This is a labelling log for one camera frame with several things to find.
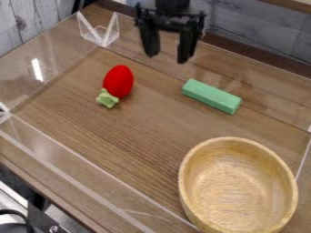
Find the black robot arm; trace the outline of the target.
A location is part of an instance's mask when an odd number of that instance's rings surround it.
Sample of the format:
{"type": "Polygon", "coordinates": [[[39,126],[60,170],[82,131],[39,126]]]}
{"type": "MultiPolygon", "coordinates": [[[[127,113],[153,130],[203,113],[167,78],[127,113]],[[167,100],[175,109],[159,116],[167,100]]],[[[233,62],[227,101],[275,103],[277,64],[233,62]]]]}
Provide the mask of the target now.
{"type": "Polygon", "coordinates": [[[161,31],[178,33],[178,63],[194,56],[199,37],[203,36],[206,12],[193,13],[191,0],[155,0],[154,7],[135,5],[135,26],[139,27],[145,53],[154,57],[161,52],[161,31]]]}

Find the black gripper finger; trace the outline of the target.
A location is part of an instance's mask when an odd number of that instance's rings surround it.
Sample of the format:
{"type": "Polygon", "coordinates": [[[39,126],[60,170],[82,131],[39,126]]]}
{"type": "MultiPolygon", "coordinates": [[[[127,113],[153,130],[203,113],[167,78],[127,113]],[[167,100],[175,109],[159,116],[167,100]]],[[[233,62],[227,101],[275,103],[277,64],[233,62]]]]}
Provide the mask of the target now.
{"type": "Polygon", "coordinates": [[[181,43],[178,45],[178,63],[185,64],[197,51],[199,32],[195,26],[187,26],[181,32],[181,43]]]}
{"type": "Polygon", "coordinates": [[[154,57],[161,51],[161,37],[159,30],[153,22],[141,21],[141,36],[145,53],[154,57]]]}

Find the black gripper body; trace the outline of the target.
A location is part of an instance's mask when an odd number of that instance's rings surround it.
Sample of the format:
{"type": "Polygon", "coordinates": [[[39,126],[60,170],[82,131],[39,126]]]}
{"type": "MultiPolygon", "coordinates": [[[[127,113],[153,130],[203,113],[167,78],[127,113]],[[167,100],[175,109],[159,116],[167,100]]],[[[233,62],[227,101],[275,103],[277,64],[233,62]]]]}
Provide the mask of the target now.
{"type": "Polygon", "coordinates": [[[162,2],[155,6],[145,6],[142,3],[135,5],[135,26],[139,27],[141,21],[155,24],[159,32],[181,33],[187,26],[195,26],[202,37],[206,12],[193,12],[189,2],[162,2]]]}

